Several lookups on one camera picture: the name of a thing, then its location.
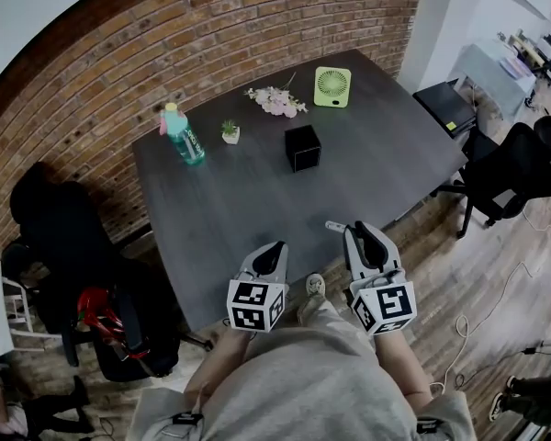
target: small fan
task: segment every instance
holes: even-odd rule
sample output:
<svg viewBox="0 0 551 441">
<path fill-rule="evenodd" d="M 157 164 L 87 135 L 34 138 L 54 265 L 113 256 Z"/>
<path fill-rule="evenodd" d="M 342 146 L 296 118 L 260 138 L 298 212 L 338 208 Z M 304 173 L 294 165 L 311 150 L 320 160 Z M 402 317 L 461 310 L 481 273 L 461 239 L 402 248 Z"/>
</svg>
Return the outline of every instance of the small fan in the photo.
<svg viewBox="0 0 551 441">
<path fill-rule="evenodd" d="M 314 77 L 314 104 L 320 107 L 346 107 L 351 72 L 335 67 L 319 67 Z"/>
</svg>

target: brick wall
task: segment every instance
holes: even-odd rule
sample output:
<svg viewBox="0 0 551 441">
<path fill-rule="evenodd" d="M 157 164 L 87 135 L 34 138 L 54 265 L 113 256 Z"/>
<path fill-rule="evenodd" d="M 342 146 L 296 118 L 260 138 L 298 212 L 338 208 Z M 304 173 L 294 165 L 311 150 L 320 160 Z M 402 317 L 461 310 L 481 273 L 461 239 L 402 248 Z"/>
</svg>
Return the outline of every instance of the brick wall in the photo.
<svg viewBox="0 0 551 441">
<path fill-rule="evenodd" d="M 10 191 L 38 160 L 57 180 L 87 186 L 117 241 L 148 221 L 130 145 L 155 129 L 164 103 L 188 111 L 257 77 L 352 48 L 395 75 L 418 4 L 128 1 L 139 3 L 108 5 L 113 17 L 58 51 L 0 111 L 0 249 L 18 234 Z"/>
</svg>

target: dark gray table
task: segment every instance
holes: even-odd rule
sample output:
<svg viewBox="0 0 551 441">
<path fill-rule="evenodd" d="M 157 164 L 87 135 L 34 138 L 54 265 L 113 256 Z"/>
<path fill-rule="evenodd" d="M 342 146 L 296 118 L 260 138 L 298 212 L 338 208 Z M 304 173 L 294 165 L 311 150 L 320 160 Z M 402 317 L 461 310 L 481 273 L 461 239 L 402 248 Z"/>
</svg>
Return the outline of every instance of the dark gray table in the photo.
<svg viewBox="0 0 551 441">
<path fill-rule="evenodd" d="M 352 72 L 346 108 L 315 107 L 320 66 Z M 275 117 L 243 90 L 282 86 L 309 112 Z M 289 245 L 288 282 L 343 253 L 342 236 L 325 221 L 384 227 L 466 161 L 436 121 L 389 75 L 359 51 L 346 51 L 268 75 L 188 112 L 206 160 L 187 166 L 166 137 L 150 132 L 133 144 L 155 239 L 175 295 L 192 330 L 227 315 L 229 279 L 255 248 Z M 236 146 L 220 124 L 241 126 Z M 284 131 L 311 124 L 320 165 L 293 174 Z"/>
</svg>

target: teal bottle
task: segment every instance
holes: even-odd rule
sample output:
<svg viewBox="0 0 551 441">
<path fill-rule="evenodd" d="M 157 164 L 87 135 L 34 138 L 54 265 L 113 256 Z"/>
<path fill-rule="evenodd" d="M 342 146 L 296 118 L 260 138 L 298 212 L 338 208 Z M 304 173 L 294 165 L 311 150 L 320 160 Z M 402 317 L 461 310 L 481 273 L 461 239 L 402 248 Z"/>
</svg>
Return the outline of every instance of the teal bottle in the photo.
<svg viewBox="0 0 551 441">
<path fill-rule="evenodd" d="M 204 149 L 190 128 L 186 115 L 177 112 L 176 103 L 165 105 L 163 117 L 167 124 L 167 135 L 186 163 L 195 165 L 202 162 L 205 156 Z"/>
</svg>

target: person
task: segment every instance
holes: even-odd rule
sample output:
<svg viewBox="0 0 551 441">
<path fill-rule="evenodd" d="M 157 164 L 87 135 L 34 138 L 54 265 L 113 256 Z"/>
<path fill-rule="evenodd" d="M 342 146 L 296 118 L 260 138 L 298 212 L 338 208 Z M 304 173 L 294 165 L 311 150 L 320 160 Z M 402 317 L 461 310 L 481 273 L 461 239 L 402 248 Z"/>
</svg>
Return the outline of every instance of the person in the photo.
<svg viewBox="0 0 551 441">
<path fill-rule="evenodd" d="M 73 382 L 75 387 L 70 395 L 43 395 L 18 406 L 6 404 L 4 383 L 0 378 L 0 435 L 4 435 L 4 439 L 39 439 L 39 434 L 47 429 L 61 433 L 92 433 L 94 427 L 81 409 L 89 403 L 85 386 L 77 376 Z M 53 416 L 71 409 L 77 411 L 77 422 Z"/>
<path fill-rule="evenodd" d="M 515 412 L 538 426 L 551 426 L 551 376 L 517 379 L 510 376 L 504 392 L 496 394 L 489 411 L 495 422 L 504 412 Z"/>
<path fill-rule="evenodd" d="M 322 276 L 306 289 L 298 328 L 251 342 L 230 328 L 184 394 L 144 391 L 128 441 L 476 439 L 465 394 L 433 399 L 401 331 L 370 342 L 326 300 Z"/>
</svg>

